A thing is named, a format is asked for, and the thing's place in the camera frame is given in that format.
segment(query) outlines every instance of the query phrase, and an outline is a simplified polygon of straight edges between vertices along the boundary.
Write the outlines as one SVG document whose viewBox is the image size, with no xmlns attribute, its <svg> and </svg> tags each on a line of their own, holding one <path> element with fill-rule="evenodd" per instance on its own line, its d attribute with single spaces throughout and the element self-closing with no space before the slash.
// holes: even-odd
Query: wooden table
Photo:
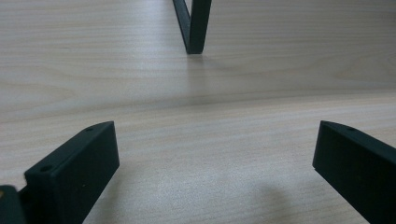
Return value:
<svg viewBox="0 0 396 224">
<path fill-rule="evenodd" d="M 396 2 L 215 0 L 203 55 L 172 0 L 3 0 L 0 183 L 114 120 L 84 223 L 366 223 L 312 168 L 319 122 L 396 146 Z"/>
</svg>

